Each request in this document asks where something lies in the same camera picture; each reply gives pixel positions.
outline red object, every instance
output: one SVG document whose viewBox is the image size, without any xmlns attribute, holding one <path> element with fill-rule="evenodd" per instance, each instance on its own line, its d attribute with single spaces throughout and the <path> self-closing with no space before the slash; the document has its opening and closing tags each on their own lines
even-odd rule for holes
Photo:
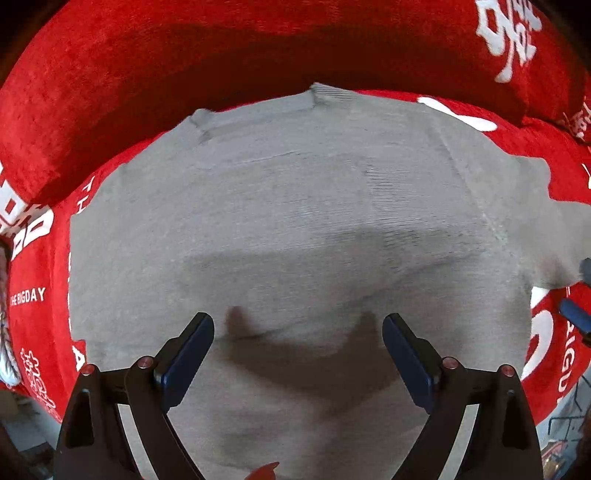
<svg viewBox="0 0 591 480">
<path fill-rule="evenodd" d="M 248 475 L 245 480 L 275 480 L 275 468 L 279 465 L 279 462 L 269 463 Z"/>
<path fill-rule="evenodd" d="M 26 202 L 55 205 L 196 108 L 315 81 L 457 99 L 515 125 L 525 116 L 562 121 L 580 110 L 586 73 L 545 16 L 524 5 L 70 0 L 0 90 L 3 174 Z"/>
<path fill-rule="evenodd" d="M 552 198 L 591 204 L 591 154 L 549 123 L 581 111 L 587 80 L 527 1 L 70 0 L 0 90 L 0 231 L 14 242 L 8 317 L 27 391 L 59 419 L 84 361 L 68 328 L 70 215 L 146 139 L 196 108 L 314 81 L 412 102 L 393 90 L 451 98 L 441 101 L 454 113 L 496 123 L 487 135 L 503 150 L 545 159 Z M 591 301 L 575 290 L 579 304 Z M 565 349 L 569 328 L 550 300 L 562 294 L 544 300 L 556 338 L 524 381 L 538 420 L 561 394 L 568 348 L 566 391 L 589 364 L 576 335 Z"/>
</svg>

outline chinese character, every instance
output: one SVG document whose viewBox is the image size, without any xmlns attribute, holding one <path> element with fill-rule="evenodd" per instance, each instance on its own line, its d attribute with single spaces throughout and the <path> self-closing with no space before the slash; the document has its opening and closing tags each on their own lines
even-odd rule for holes
<svg viewBox="0 0 591 480">
<path fill-rule="evenodd" d="M 519 65 L 523 66 L 534 58 L 536 47 L 531 43 L 531 32 L 542 30 L 542 22 L 534 15 L 531 2 L 528 0 L 506 0 L 507 15 L 501 10 L 499 0 L 476 0 L 478 9 L 478 28 L 476 35 L 484 38 L 488 51 L 495 57 L 505 53 L 506 39 L 509 39 L 509 50 L 505 67 L 495 77 L 498 83 L 508 83 L 513 77 L 513 58 L 515 52 L 519 57 Z M 496 30 L 489 24 L 488 12 L 495 16 Z"/>
<path fill-rule="evenodd" d="M 43 402 L 47 408 L 51 410 L 55 409 L 56 404 L 47 395 L 47 387 L 39 372 L 39 360 L 35 358 L 33 352 L 30 350 L 29 353 L 26 353 L 24 348 L 21 348 L 21 359 L 25 367 L 25 375 L 27 376 L 27 380 L 29 380 L 29 386 L 35 393 L 35 396 Z"/>
</svg>

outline red cushion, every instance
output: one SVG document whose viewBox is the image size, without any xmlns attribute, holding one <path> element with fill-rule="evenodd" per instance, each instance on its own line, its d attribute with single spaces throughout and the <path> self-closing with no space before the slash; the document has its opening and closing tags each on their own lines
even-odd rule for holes
<svg viewBox="0 0 591 480">
<path fill-rule="evenodd" d="M 410 102 L 417 101 L 418 97 L 413 93 L 366 93 Z M 574 142 L 568 133 L 546 122 L 527 118 L 524 119 L 526 126 L 518 128 L 484 109 L 453 100 L 439 101 L 457 115 L 475 116 L 494 122 L 497 129 L 486 135 L 508 153 L 543 156 L 552 172 L 550 193 L 553 198 L 591 203 L 588 175 L 581 164 L 581 160 L 589 160 L 591 155 L 585 146 Z M 117 166 L 131 160 L 154 140 L 133 146 L 96 170 L 68 198 L 50 210 L 53 215 L 47 216 L 48 224 L 32 229 L 29 240 L 26 229 L 15 237 L 16 254 L 11 263 L 8 286 L 8 315 L 14 351 L 21 361 L 23 372 L 27 368 L 31 369 L 31 365 L 26 364 L 31 362 L 31 356 L 37 360 L 38 376 L 27 375 L 25 386 L 56 418 L 63 415 L 77 370 L 85 360 L 83 342 L 73 341 L 68 328 L 70 217 L 92 201 L 100 184 Z M 23 292 L 39 287 L 46 288 L 43 301 L 40 295 L 36 295 L 35 301 L 32 301 L 31 293 L 28 298 L 25 293 L 22 299 Z M 590 290 L 580 284 L 569 290 L 563 288 L 551 292 L 534 310 L 534 314 L 545 313 L 536 320 L 534 337 L 527 354 L 528 360 L 534 358 L 532 362 L 535 368 L 524 380 L 524 388 L 537 423 L 546 418 L 557 400 L 576 384 L 591 360 L 591 349 L 583 346 L 580 334 L 558 314 L 560 299 L 568 292 L 591 312 Z M 548 338 L 550 343 L 540 340 Z M 563 372 L 565 362 L 568 365 Z"/>
<path fill-rule="evenodd" d="M 458 99 L 514 124 L 579 111 L 581 62 L 542 13 L 501 4 L 70 0 L 0 90 L 2 174 L 26 202 L 55 204 L 198 107 L 314 81 Z M 517 48 L 521 30 L 530 45 Z M 495 81 L 507 64 L 506 83 Z"/>
</svg>

